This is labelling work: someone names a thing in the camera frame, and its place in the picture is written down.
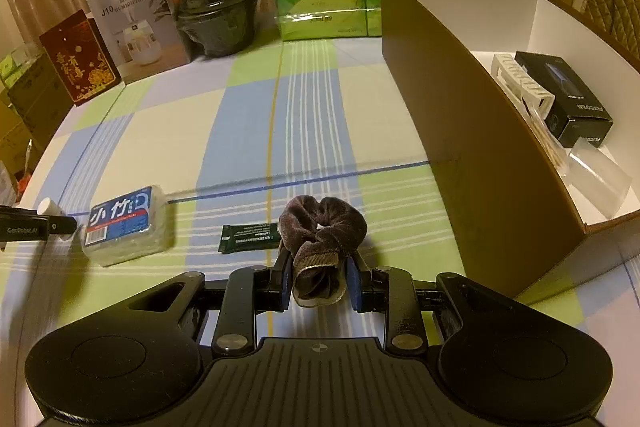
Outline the small white pill bottle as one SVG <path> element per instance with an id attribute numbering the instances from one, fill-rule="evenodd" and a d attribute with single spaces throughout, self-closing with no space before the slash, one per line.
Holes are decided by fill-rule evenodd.
<path id="1" fill-rule="evenodd" d="M 67 216 L 60 206 L 50 197 L 44 198 L 37 206 L 39 216 Z M 62 241 L 68 241 L 73 236 L 58 236 Z"/>

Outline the brown velvet scrunchie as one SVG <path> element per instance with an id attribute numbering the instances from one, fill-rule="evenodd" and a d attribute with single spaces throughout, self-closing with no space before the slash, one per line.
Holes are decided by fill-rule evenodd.
<path id="1" fill-rule="evenodd" d="M 345 262 L 368 226 L 358 209 L 336 197 L 292 198 L 278 221 L 279 251 L 293 260 L 293 297 L 302 308 L 338 303 L 346 291 Z"/>

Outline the clear plastic case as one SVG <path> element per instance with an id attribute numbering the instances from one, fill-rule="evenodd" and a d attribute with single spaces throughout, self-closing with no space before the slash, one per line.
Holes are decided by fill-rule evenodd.
<path id="1" fill-rule="evenodd" d="M 631 177 L 582 136 L 567 155 L 566 179 L 606 219 L 615 217 L 631 188 Z"/>

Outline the white plastic rack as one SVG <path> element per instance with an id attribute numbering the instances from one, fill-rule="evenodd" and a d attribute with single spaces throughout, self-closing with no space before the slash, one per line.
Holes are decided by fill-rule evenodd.
<path id="1" fill-rule="evenodd" d="M 491 75 L 528 109 L 536 109 L 542 119 L 549 115 L 555 96 L 530 77 L 512 55 L 496 53 L 491 61 Z"/>

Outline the black shaver box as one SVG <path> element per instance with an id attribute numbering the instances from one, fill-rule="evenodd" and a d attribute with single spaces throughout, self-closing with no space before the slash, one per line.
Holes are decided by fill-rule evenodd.
<path id="1" fill-rule="evenodd" d="M 565 148 L 572 148 L 579 138 L 595 147 L 602 145 L 613 119 L 562 57 L 518 51 L 515 61 L 555 96 L 544 122 Z"/>

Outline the cotton swab bag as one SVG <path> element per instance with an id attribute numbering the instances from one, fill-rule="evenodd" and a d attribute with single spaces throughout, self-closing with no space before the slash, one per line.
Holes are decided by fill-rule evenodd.
<path id="1" fill-rule="evenodd" d="M 559 173 L 561 178 L 565 178 L 568 173 L 568 161 L 565 148 L 562 147 L 560 142 L 555 139 L 555 136 L 549 131 L 536 109 L 526 108 L 525 114 L 525 120 L 529 125 L 529 129 L 532 130 L 535 138 L 546 152 L 556 172 Z"/>

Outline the blue label floss box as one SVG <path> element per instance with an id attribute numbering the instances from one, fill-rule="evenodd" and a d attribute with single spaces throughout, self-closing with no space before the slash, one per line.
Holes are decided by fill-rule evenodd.
<path id="1" fill-rule="evenodd" d="M 157 185 L 92 206 L 81 241 L 84 254 L 103 268 L 166 251 L 169 245 L 168 204 Z"/>

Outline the brown cardboard boxes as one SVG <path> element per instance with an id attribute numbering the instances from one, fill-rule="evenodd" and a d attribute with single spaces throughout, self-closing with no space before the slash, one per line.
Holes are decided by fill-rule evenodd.
<path id="1" fill-rule="evenodd" d="M 9 173 L 24 172 L 29 141 L 28 168 L 36 167 L 71 108 L 70 96 L 50 58 L 41 54 L 1 92 L 1 161 Z"/>

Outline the checkered tablecloth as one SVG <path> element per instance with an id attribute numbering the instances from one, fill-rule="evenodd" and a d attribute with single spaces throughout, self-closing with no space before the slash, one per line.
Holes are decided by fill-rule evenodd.
<path id="1" fill-rule="evenodd" d="M 279 217 L 299 194 L 347 200 L 361 252 L 431 281 L 462 263 L 431 168 L 375 38 L 270 41 L 119 86 L 73 108 L 22 203 L 53 199 L 85 222 L 98 202 L 159 186 L 175 215 L 168 251 L 103 268 L 76 239 L 1 256 L 1 421 L 35 426 L 25 384 L 48 332 L 186 272 L 224 280 L 273 251 L 222 255 L 225 225 Z"/>

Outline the green tissue packs pile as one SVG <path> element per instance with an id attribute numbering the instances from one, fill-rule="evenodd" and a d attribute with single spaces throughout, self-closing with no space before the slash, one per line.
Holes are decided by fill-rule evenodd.
<path id="1" fill-rule="evenodd" d="M 8 79 L 17 69 L 28 66 L 37 60 L 41 54 L 40 47 L 35 43 L 25 43 L 12 50 L 5 58 L 2 58 L 0 65 L 1 79 Z"/>

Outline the red greeting card box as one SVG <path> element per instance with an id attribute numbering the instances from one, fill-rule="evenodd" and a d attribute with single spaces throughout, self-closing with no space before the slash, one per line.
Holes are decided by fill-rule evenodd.
<path id="1" fill-rule="evenodd" d="M 79 10 L 39 37 L 72 102 L 79 106 L 120 81 L 93 18 Z"/>

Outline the white humidifier box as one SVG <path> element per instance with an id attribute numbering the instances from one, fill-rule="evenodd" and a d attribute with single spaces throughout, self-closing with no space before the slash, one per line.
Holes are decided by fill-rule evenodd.
<path id="1" fill-rule="evenodd" d="M 191 41 L 178 28 L 172 0 L 87 0 L 123 82 L 191 62 Z"/>

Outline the brown cardboard storage box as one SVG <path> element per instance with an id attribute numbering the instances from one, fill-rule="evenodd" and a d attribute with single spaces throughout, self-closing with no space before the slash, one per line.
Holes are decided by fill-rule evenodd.
<path id="1" fill-rule="evenodd" d="M 534 303 L 614 268 L 639 270 L 639 204 L 575 202 L 478 54 L 559 55 L 614 124 L 608 153 L 639 173 L 639 62 L 556 0 L 382 0 L 382 51 L 420 135 L 468 277 Z"/>

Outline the green tissue pack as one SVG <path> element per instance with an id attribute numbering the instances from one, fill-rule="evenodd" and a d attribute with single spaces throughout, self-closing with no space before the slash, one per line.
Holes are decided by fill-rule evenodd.
<path id="1" fill-rule="evenodd" d="M 379 37 L 381 0 L 274 0 L 284 41 Z"/>

